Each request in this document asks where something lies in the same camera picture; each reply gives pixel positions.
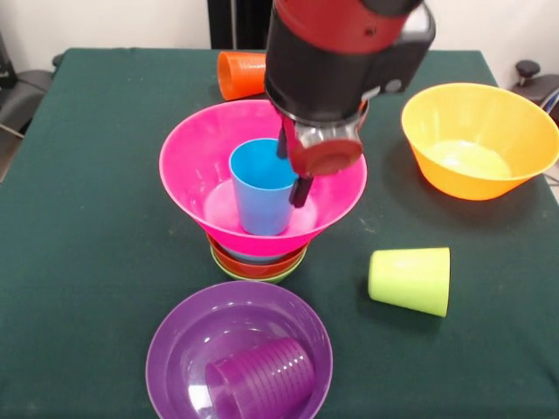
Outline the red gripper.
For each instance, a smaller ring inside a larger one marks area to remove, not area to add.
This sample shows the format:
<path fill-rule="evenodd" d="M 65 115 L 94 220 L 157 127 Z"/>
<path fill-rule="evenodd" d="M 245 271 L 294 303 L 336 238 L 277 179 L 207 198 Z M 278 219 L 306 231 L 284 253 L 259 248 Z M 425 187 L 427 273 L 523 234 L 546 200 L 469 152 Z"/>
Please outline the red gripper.
<path fill-rule="evenodd" d="M 363 102 L 348 120 L 322 126 L 281 116 L 276 154 L 288 159 L 293 171 L 299 175 L 289 196 L 289 202 L 295 208 L 305 205 L 313 177 L 335 174 L 352 166 L 362 155 L 359 130 L 368 110 L 369 103 Z"/>

